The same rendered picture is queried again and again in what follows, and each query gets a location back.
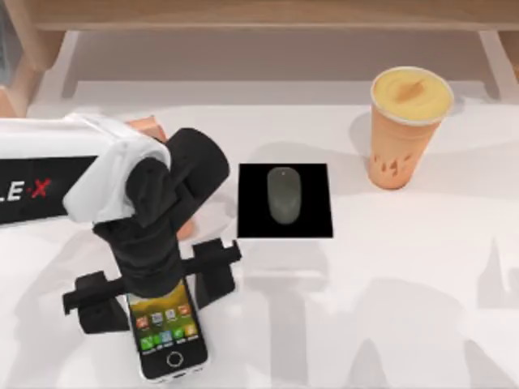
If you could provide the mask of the white smartphone with app icons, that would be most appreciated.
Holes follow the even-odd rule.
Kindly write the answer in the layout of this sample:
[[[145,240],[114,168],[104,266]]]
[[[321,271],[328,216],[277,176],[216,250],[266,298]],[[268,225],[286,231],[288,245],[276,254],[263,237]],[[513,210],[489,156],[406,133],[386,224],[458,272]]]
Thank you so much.
[[[145,299],[128,293],[126,301],[144,379],[166,382],[208,363],[208,347],[184,279],[162,297]]]

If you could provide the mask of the grey computer mouse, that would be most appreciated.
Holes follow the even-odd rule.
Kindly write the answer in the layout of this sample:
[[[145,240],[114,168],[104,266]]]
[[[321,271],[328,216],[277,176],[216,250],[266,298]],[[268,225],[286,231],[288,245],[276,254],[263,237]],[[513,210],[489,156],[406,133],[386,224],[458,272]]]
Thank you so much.
[[[269,170],[267,198],[270,216],[278,224],[293,224],[302,208],[302,180],[298,171],[288,166]]]

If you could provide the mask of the black square mouse pad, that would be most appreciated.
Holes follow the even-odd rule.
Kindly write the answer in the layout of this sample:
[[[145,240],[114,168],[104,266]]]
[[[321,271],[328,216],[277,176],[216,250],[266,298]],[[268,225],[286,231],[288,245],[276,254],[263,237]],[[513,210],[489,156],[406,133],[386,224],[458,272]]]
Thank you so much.
[[[299,176],[298,217],[280,224],[270,212],[269,174],[293,170]],[[325,164],[241,164],[238,172],[240,238],[330,238],[333,236],[328,169]]]

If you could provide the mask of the salmon phone stand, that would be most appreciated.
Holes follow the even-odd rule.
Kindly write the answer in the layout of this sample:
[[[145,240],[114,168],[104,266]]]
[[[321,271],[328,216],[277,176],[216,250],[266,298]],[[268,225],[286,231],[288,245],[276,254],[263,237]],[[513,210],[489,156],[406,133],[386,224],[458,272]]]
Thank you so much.
[[[167,140],[164,129],[153,116],[135,119],[127,122],[127,124],[136,129],[138,132],[150,136],[159,142],[165,143]],[[192,237],[194,233],[195,221],[193,218],[191,218],[178,230],[177,238],[180,241],[185,241]]]

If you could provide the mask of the orange cup with yellow drink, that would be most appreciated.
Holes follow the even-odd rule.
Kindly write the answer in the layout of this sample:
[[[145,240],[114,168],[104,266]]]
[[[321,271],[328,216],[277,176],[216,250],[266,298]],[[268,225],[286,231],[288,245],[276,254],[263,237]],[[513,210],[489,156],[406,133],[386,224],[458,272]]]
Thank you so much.
[[[385,190],[401,189],[451,110],[453,90],[432,71],[397,66],[375,77],[370,94],[368,177]]]

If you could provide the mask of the pale wooden shelf unit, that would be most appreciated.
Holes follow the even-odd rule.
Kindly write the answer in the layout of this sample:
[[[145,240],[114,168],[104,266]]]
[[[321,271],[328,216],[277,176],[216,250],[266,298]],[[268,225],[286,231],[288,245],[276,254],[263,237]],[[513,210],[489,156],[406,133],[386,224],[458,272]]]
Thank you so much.
[[[26,110],[300,103],[412,62],[519,102],[519,0],[0,0]]]

